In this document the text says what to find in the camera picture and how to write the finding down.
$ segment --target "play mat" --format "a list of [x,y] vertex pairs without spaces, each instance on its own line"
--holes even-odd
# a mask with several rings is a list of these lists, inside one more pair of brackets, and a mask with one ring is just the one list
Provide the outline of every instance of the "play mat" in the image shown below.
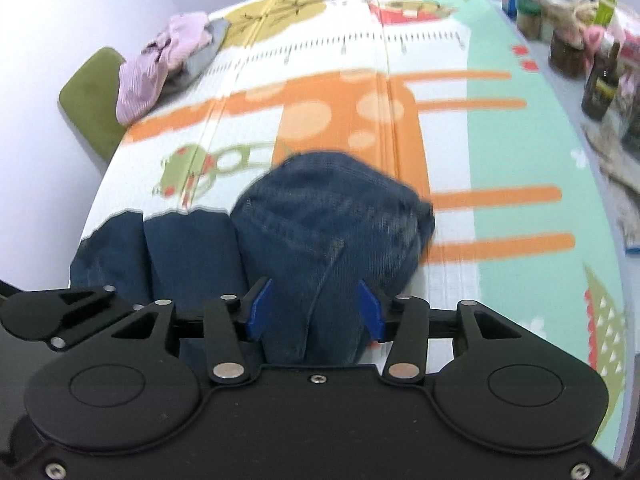
[[[482,301],[596,368],[596,446],[616,458],[633,358],[616,247],[580,140],[494,3],[251,0],[218,16],[219,55],[126,133],[83,238],[127,209],[231,210],[291,153],[351,153],[433,202],[408,292]],[[431,370],[450,358],[430,344]]]

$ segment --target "jar with green lid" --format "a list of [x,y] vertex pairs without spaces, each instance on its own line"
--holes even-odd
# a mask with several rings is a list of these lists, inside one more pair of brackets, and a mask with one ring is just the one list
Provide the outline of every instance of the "jar with green lid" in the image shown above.
[[542,8],[536,0],[516,0],[516,26],[528,40],[537,40],[540,36]]

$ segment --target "orange giraffe body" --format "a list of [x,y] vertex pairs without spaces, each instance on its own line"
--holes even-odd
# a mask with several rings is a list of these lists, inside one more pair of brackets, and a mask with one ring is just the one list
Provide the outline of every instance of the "orange giraffe body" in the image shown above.
[[[509,206],[556,202],[555,186],[517,189],[460,190],[431,193],[420,112],[470,109],[516,109],[522,99],[442,99],[416,102],[406,86],[411,81],[450,79],[508,79],[505,71],[447,70],[386,75],[373,70],[347,70],[313,74],[259,88],[235,92],[227,98],[178,108],[134,124],[123,142],[137,142],[169,130],[178,130],[222,115],[239,116],[281,107],[282,117],[273,150],[272,164],[291,153],[339,150],[412,187],[436,209]],[[550,233],[529,237],[498,238],[475,242],[433,245],[425,260],[446,262],[508,258],[569,250],[573,235]]]

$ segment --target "dark glass bottle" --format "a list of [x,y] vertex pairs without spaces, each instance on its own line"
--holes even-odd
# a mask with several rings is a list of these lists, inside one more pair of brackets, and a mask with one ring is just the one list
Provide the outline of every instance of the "dark glass bottle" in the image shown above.
[[596,52],[593,68],[587,79],[582,98],[582,111],[594,121],[601,121],[618,88],[618,52],[620,42],[615,41],[609,55]]

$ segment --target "chair backrest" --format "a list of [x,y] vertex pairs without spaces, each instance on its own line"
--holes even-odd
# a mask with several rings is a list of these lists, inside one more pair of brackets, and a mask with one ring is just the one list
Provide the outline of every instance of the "chair backrest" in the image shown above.
[[116,120],[124,58],[105,46],[82,65],[60,91],[60,106],[95,152],[109,162],[126,127]]

